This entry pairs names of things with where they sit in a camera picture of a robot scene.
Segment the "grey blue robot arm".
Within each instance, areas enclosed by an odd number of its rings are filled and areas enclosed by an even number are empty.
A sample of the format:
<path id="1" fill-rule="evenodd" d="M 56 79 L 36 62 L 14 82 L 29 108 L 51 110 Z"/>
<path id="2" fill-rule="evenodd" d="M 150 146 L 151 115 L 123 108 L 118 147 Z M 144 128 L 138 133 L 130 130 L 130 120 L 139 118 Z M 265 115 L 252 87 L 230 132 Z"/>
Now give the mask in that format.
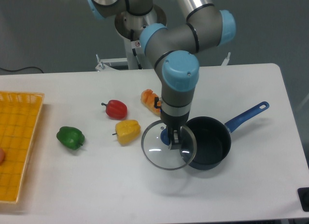
<path id="1" fill-rule="evenodd" d="M 161 81 L 160 117 L 167 126 L 169 148 L 177 149 L 199 77 L 196 53 L 234 38 L 233 15 L 216 9 L 212 0 L 177 0 L 186 23 L 168 29 L 165 15 L 159 14 L 153 0 L 87 1 L 96 17 L 115 16 L 115 27 L 124 28 L 122 36 L 140 43 Z"/>

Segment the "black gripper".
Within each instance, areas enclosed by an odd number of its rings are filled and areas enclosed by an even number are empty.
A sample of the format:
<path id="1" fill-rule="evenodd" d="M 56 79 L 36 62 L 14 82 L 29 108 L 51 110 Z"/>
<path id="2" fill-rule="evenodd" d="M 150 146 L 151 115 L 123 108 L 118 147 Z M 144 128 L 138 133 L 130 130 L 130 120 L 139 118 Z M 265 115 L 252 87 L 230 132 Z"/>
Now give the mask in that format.
<path id="1" fill-rule="evenodd" d="M 182 138 L 180 135 L 180 127 L 186 124 L 189 118 L 189 112 L 181 116 L 172 116 L 164 111 L 161 111 L 160 118 L 167 126 L 167 138 L 169 149 L 177 150 L 181 148 Z"/>

